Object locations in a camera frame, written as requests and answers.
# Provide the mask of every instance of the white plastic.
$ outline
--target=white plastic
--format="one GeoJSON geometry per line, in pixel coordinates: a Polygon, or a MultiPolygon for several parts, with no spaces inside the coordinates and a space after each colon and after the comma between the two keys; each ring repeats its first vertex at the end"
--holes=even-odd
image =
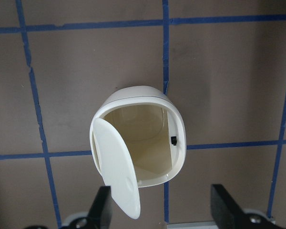
{"type": "Polygon", "coordinates": [[[107,121],[96,118],[94,140],[105,185],[111,186],[111,196],[131,218],[140,215],[137,180],[127,146],[119,132],[107,121]]]}
{"type": "MultiPolygon", "coordinates": [[[[120,171],[117,167],[112,167],[106,172],[103,170],[106,152],[102,151],[116,151],[116,147],[105,149],[100,147],[100,142],[96,142],[100,141],[99,135],[108,134],[108,132],[100,134],[95,130],[96,120],[97,122],[105,120],[111,126],[110,132],[116,131],[111,137],[120,139],[122,142],[123,147],[120,145],[121,149],[118,151],[119,154],[123,154],[124,159],[123,161],[117,159],[115,163],[120,164],[121,167],[131,167],[130,164],[132,164],[136,177],[136,189],[162,184],[172,179],[181,170],[186,153],[184,123],[176,107],[159,90],[149,86],[118,90],[94,115],[90,127],[92,156],[97,170],[105,181],[109,174],[120,176],[120,171]],[[172,136],[177,137],[176,146],[171,144],[172,136]]],[[[120,185],[127,184],[125,180],[121,180],[120,185]]],[[[136,200],[132,204],[133,207],[137,206],[136,200]]]]}

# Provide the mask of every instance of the white lid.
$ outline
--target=white lid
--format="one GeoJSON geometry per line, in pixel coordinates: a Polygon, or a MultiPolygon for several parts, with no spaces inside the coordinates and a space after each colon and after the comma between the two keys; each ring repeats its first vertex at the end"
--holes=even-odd
{"type": "Polygon", "coordinates": [[[119,132],[107,121],[96,118],[93,135],[105,185],[111,196],[131,218],[140,216],[141,206],[137,179],[128,148],[119,132]]]}

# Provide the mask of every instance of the black switch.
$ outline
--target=black switch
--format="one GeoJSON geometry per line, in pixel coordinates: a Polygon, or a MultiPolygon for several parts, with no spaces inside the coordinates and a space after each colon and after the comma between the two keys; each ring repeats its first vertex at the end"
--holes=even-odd
{"type": "Polygon", "coordinates": [[[174,146],[177,145],[177,137],[176,137],[176,136],[171,137],[171,143],[172,143],[174,146]]]}

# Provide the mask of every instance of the painter's tape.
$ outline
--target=painter's tape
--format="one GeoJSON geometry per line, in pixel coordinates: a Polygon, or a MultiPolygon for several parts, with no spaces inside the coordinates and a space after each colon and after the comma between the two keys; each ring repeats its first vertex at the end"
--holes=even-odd
{"type": "Polygon", "coordinates": [[[277,146],[277,151],[276,151],[276,161],[275,161],[275,167],[273,170],[269,202],[268,202],[268,208],[267,208],[267,216],[269,218],[272,217],[272,206],[273,206],[273,200],[275,197],[276,180],[277,180],[278,169],[280,165],[282,147],[284,143],[283,139],[284,139],[284,134],[285,134],[285,127],[286,127],[286,94],[285,94],[284,108],[283,108],[283,114],[282,114],[281,129],[280,129],[280,134],[279,134],[279,144],[277,146]]]}
{"type": "Polygon", "coordinates": [[[163,93],[167,95],[169,84],[169,31],[170,19],[168,0],[162,0],[163,5],[163,93]]]}
{"type": "Polygon", "coordinates": [[[27,159],[27,158],[43,158],[44,154],[15,154],[15,155],[0,155],[0,160],[9,159],[27,159]]]}
{"type": "Polygon", "coordinates": [[[279,144],[278,140],[258,141],[258,142],[232,142],[232,143],[188,145],[186,149],[190,150],[190,149],[217,149],[217,148],[232,148],[232,147],[246,147],[246,146],[273,146],[277,144],[279,144]]]}
{"type": "Polygon", "coordinates": [[[40,138],[42,140],[43,156],[44,156],[44,160],[45,160],[45,164],[46,164],[46,169],[47,169],[47,174],[48,174],[48,180],[49,180],[49,185],[50,185],[50,190],[51,190],[51,196],[52,196],[57,226],[58,226],[58,228],[60,228],[61,227],[61,216],[60,216],[60,211],[59,211],[59,207],[58,207],[58,201],[57,201],[55,184],[54,184],[52,168],[51,168],[51,163],[50,163],[50,157],[49,157],[49,152],[48,152],[47,140],[46,140],[45,132],[44,132],[43,125],[42,125],[42,115],[41,115],[41,108],[39,105],[35,74],[34,74],[33,68],[31,67],[31,52],[30,52],[29,39],[28,39],[27,31],[26,31],[26,25],[25,25],[25,19],[24,19],[21,0],[16,0],[16,7],[17,7],[19,25],[20,25],[20,29],[21,29],[21,36],[22,36],[22,42],[23,42],[23,48],[24,48],[26,63],[27,63],[27,66],[30,68],[29,77],[30,77],[31,90],[32,90],[32,95],[33,95],[33,100],[34,100],[34,105],[35,105],[36,116],[37,116],[37,122],[39,124],[40,138]]]}
{"type": "Polygon", "coordinates": [[[162,20],[141,20],[141,21],[109,21],[109,22],[87,22],[70,23],[62,26],[56,25],[28,25],[26,30],[33,31],[53,31],[53,30],[85,30],[85,29],[103,29],[103,28],[121,28],[121,27],[141,27],[141,26],[160,26],[162,20]]]}
{"type": "Polygon", "coordinates": [[[286,21],[286,14],[200,17],[200,18],[172,18],[170,19],[170,24],[179,25],[179,24],[204,24],[204,23],[251,22],[251,21],[286,21]]]}
{"type": "Polygon", "coordinates": [[[169,182],[164,183],[164,220],[169,223],[169,182]]]}
{"type": "Polygon", "coordinates": [[[2,28],[0,28],[0,34],[19,33],[19,32],[21,32],[21,29],[17,28],[17,27],[2,27],[2,28]]]}
{"type": "Polygon", "coordinates": [[[91,150],[49,153],[49,157],[57,157],[57,156],[86,156],[86,155],[92,155],[91,150]]]}

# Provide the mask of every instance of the screw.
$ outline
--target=screw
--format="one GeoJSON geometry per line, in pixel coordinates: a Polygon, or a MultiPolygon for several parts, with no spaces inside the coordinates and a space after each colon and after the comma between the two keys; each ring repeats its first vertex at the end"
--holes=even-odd
{"type": "Polygon", "coordinates": [[[80,219],[80,220],[77,221],[75,227],[80,229],[80,228],[85,227],[86,224],[87,224],[87,220],[86,220],[86,218],[83,218],[83,219],[80,219]]]}
{"type": "Polygon", "coordinates": [[[250,216],[251,223],[261,223],[262,219],[258,215],[250,216]]]}

